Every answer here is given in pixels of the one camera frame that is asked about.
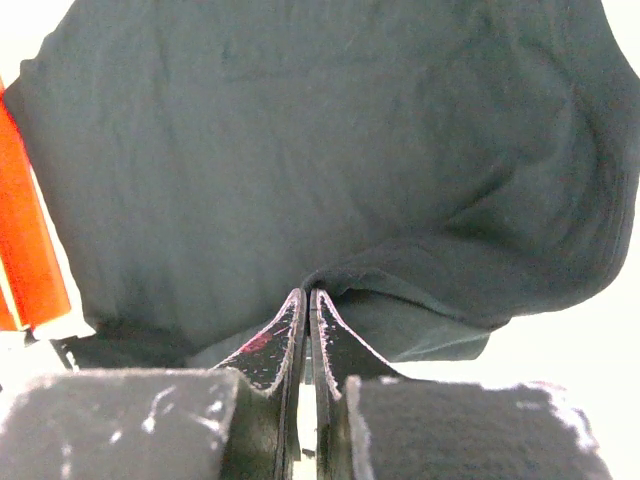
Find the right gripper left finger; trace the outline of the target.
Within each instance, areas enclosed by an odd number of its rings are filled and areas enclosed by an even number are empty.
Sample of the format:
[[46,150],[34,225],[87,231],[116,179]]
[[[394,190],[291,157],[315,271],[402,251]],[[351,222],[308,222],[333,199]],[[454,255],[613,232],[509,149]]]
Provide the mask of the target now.
[[289,479],[307,296],[211,369],[36,377],[1,403],[5,479]]

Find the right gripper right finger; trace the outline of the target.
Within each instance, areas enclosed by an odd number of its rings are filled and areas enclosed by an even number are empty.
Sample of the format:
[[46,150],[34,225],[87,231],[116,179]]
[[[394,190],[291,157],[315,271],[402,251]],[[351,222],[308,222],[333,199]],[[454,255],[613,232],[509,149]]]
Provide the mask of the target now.
[[323,290],[309,327],[321,479],[607,479],[584,411],[547,382],[409,378]]

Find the black t-shirt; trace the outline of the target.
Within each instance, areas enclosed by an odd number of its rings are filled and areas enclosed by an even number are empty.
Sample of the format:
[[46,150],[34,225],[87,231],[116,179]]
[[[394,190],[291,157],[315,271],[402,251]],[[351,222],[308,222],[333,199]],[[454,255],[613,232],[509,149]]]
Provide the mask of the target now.
[[94,329],[202,368],[296,287],[393,362],[617,276],[639,79],[598,1],[77,1],[6,91]]

